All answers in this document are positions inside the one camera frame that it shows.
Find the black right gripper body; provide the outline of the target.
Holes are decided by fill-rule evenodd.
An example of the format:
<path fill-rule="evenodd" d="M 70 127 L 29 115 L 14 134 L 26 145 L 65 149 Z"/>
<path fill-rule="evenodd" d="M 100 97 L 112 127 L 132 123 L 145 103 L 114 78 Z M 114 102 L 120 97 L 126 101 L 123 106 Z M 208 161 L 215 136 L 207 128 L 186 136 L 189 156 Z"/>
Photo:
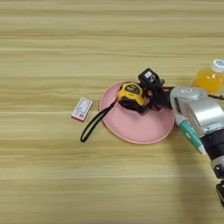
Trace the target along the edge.
<path fill-rule="evenodd" d="M 159 111 L 160 109 L 171 109 L 171 91 L 173 87 L 150 86 L 144 89 L 144 96 L 149 101 L 144 106 L 145 109 Z"/>

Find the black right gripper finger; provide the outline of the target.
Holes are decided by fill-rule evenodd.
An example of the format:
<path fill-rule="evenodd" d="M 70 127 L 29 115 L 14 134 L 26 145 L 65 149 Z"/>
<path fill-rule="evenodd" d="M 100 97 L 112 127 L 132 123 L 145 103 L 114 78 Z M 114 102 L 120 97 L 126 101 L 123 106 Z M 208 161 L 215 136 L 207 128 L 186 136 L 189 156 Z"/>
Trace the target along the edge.
<path fill-rule="evenodd" d="M 152 106 L 143 106 L 143 107 L 139 107 L 137 109 L 137 113 L 140 115 L 144 115 L 145 113 L 147 113 L 150 110 L 152 110 Z"/>

